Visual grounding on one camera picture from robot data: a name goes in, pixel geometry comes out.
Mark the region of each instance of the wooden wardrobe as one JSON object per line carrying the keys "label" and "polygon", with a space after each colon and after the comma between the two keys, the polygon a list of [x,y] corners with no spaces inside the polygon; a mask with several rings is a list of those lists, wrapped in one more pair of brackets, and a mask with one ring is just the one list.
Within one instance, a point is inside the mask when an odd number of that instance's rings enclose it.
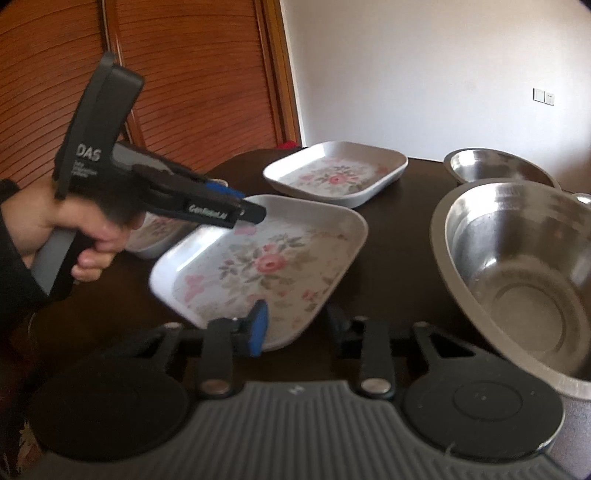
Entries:
{"label": "wooden wardrobe", "polygon": [[0,11],[0,178],[49,175],[105,50],[145,77],[124,134],[208,171],[299,142],[278,0],[12,0]]}

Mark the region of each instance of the black sleeve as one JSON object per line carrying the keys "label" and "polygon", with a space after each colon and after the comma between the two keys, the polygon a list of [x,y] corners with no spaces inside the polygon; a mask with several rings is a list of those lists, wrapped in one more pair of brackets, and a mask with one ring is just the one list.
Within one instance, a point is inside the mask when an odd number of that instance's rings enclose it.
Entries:
{"label": "black sleeve", "polygon": [[[18,192],[10,180],[0,180],[0,203]],[[0,340],[8,336],[31,310],[47,303],[47,296],[23,263],[0,210]]]}

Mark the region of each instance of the rectangular white dish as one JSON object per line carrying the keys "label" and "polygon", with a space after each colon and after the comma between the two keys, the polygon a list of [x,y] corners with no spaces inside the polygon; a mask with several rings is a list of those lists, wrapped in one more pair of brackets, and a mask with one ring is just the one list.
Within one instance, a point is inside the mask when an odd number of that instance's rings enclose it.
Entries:
{"label": "rectangular white dish", "polygon": [[291,197],[355,208],[398,180],[400,152],[352,142],[324,142],[273,162],[263,176]]}
{"label": "rectangular white dish", "polygon": [[199,328],[218,317],[245,316],[269,305],[263,345],[295,340],[314,319],[359,253],[368,226],[335,205],[256,195],[267,217],[233,230],[200,226],[166,252],[150,274],[152,292]]}
{"label": "rectangular white dish", "polygon": [[140,258],[158,258],[196,226],[147,212],[143,225],[131,232],[125,249]]}

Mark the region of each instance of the wall socket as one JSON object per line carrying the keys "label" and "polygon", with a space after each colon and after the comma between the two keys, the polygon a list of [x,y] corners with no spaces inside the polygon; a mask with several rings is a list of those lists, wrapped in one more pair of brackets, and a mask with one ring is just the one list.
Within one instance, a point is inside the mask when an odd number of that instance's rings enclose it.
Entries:
{"label": "wall socket", "polygon": [[554,94],[553,93],[546,92],[546,95],[545,95],[545,98],[544,98],[544,103],[546,105],[552,105],[552,106],[554,106]]}
{"label": "wall socket", "polygon": [[534,101],[554,106],[554,94],[534,88]]}

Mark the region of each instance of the light switch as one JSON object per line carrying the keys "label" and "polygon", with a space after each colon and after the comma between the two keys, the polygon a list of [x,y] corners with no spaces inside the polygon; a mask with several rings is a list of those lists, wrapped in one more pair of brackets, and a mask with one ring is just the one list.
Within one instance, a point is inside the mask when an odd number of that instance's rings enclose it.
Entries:
{"label": "light switch", "polygon": [[536,102],[546,103],[546,92],[538,88],[534,88],[534,100]]}

